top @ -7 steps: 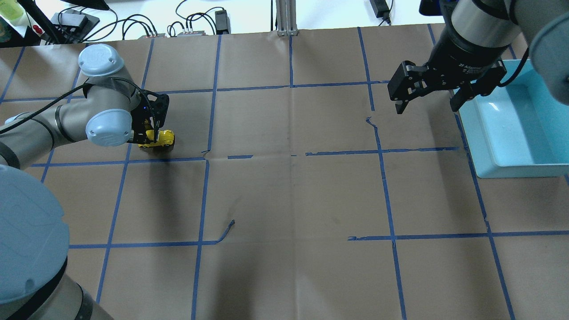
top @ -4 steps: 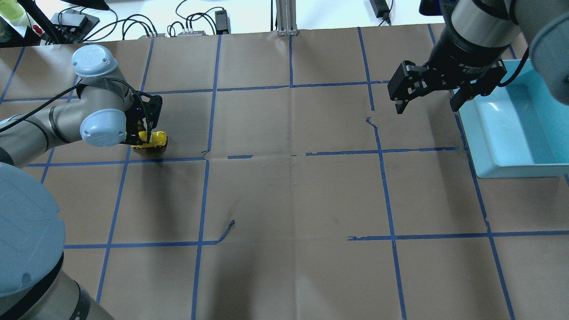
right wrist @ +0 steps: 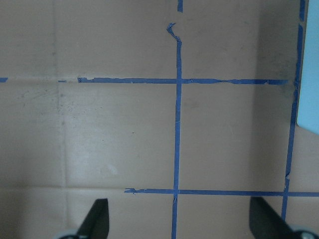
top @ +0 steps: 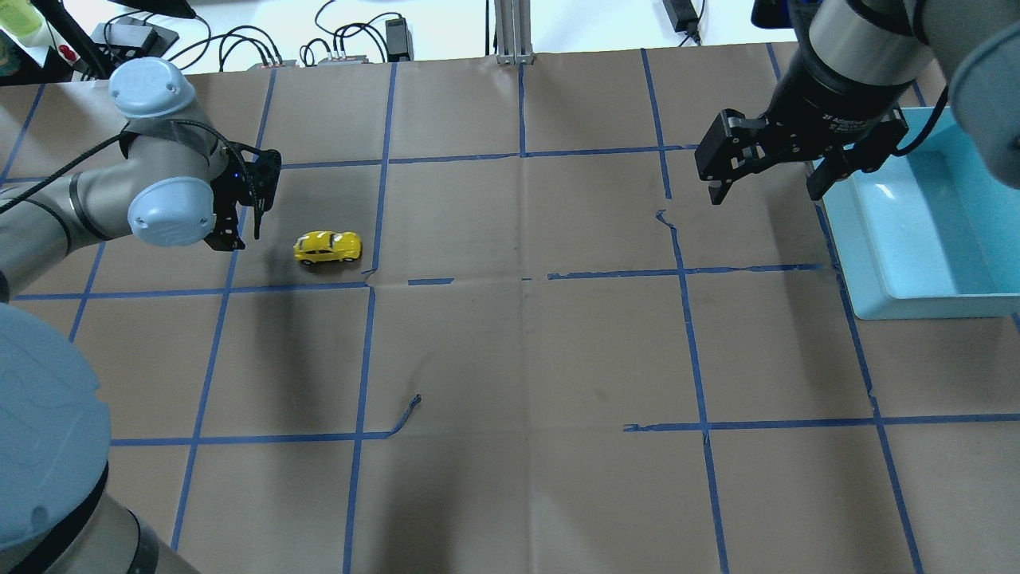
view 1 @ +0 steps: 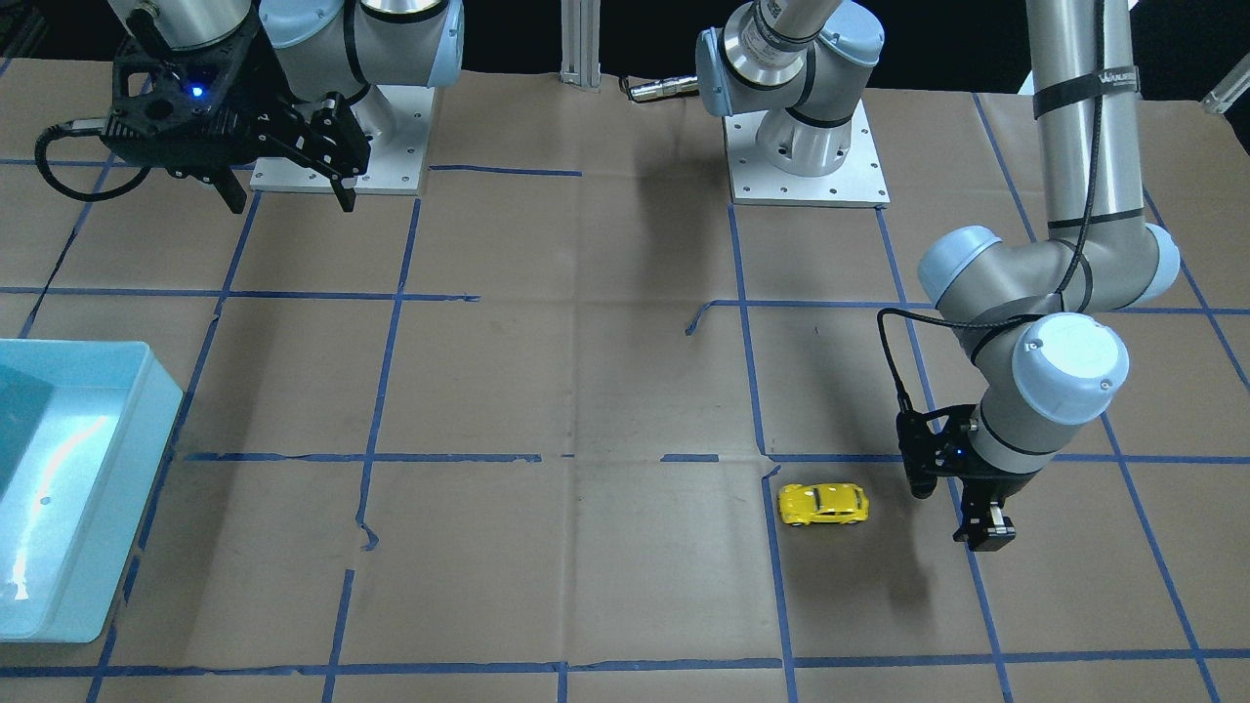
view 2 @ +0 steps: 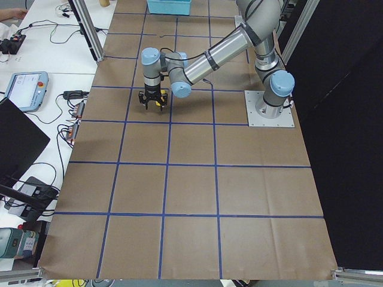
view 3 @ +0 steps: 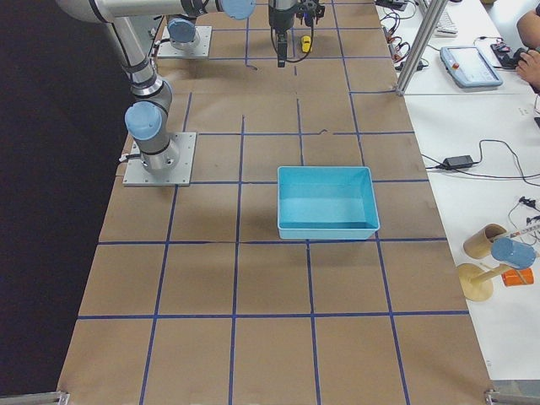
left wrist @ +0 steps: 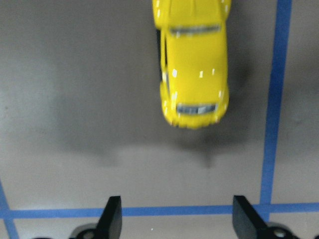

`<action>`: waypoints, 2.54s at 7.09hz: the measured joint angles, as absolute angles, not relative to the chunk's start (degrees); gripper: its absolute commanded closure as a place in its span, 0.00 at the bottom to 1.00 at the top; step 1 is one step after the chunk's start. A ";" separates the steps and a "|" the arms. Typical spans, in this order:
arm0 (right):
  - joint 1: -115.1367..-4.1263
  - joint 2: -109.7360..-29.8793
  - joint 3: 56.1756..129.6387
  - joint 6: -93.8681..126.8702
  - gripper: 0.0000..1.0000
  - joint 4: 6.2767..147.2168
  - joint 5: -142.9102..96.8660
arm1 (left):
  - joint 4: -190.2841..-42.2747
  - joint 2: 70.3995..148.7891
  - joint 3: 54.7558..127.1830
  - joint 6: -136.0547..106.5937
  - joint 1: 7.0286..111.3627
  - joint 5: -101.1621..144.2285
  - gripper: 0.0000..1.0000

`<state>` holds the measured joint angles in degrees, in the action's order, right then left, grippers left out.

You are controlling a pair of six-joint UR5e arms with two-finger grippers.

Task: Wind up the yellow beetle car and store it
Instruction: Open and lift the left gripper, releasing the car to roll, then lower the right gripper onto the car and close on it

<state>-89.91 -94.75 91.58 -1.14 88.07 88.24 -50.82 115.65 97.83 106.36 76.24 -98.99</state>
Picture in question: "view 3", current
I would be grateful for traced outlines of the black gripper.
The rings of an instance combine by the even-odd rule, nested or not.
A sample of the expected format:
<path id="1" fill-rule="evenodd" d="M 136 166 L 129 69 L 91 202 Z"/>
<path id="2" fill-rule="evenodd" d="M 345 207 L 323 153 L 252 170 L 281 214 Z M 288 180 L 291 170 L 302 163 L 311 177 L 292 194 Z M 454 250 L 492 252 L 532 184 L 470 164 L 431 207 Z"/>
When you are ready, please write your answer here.
<path id="1" fill-rule="evenodd" d="M 296 17 L 323 18 L 325 14 L 325 4 L 319 0 L 299 0 L 296 4 Z"/>
<path id="2" fill-rule="evenodd" d="M 286 32 L 294 24 L 295 0 L 269 0 L 268 23 L 276 33 L 278 67 L 286 64 Z"/>

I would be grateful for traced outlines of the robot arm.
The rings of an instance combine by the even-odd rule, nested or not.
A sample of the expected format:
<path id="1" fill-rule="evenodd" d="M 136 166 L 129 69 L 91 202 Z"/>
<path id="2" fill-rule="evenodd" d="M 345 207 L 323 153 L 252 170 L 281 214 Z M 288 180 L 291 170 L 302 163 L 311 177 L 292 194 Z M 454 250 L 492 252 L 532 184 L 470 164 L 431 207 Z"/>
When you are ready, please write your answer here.
<path id="1" fill-rule="evenodd" d="M 182 1 L 184 12 L 167 17 L 170 41 L 178 46 L 192 43 L 196 38 L 197 18 L 204 14 L 223 12 L 232 19 L 242 20 L 252 15 L 256 5 L 256 1 Z M 325 5 L 319 1 L 269 1 L 268 23 L 274 48 L 288 43 L 295 19 L 313 28 L 325 11 Z"/>
<path id="2" fill-rule="evenodd" d="M 185 45 L 198 38 L 197 18 L 224 13 L 235 20 L 248 19 L 253 1 L 60 1 L 58 7 L 71 17 L 89 23 L 102 23 L 116 48 L 123 71 L 128 76 L 135 102 L 125 113 L 127 130 L 139 150 L 139 166 L 153 184 L 180 184 L 180 176 L 191 174 L 193 132 L 168 132 L 173 89 L 157 73 L 150 56 L 143 51 L 131 19 L 161 15 L 174 45 Z"/>

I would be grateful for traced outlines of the person's hand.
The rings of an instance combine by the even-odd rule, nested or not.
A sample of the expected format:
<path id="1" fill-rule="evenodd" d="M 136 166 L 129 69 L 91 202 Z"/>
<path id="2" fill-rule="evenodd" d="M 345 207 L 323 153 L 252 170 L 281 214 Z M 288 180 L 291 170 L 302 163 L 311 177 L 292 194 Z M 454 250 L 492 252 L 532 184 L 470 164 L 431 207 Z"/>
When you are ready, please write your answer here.
<path id="1" fill-rule="evenodd" d="M 539 52 L 528 50 L 520 54 L 516 72 L 520 78 L 534 87 L 539 87 Z"/>

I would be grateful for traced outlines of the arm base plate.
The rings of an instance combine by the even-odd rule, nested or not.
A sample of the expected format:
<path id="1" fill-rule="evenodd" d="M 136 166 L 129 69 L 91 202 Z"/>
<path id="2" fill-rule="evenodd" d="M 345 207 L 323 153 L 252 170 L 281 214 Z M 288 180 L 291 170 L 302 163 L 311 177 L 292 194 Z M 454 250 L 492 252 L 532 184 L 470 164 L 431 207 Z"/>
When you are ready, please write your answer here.
<path id="1" fill-rule="evenodd" d="M 143 154 L 135 141 L 126 160 L 124 186 L 189 186 L 196 150 L 195 132 L 169 133 L 168 148 L 161 154 Z"/>
<path id="2" fill-rule="evenodd" d="M 170 41 L 170 33 L 164 28 L 157 43 L 157 58 L 161 59 L 204 59 L 208 58 L 212 37 L 211 26 L 197 26 L 191 42 Z"/>

